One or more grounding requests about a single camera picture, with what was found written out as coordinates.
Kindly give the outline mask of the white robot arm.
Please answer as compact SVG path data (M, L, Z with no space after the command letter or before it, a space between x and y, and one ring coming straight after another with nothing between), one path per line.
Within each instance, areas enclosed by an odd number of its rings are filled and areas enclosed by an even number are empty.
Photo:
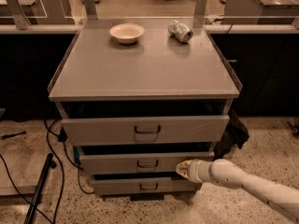
M299 224L299 190L251 175L225 159L179 163L176 172L193 183L243 189L294 224Z

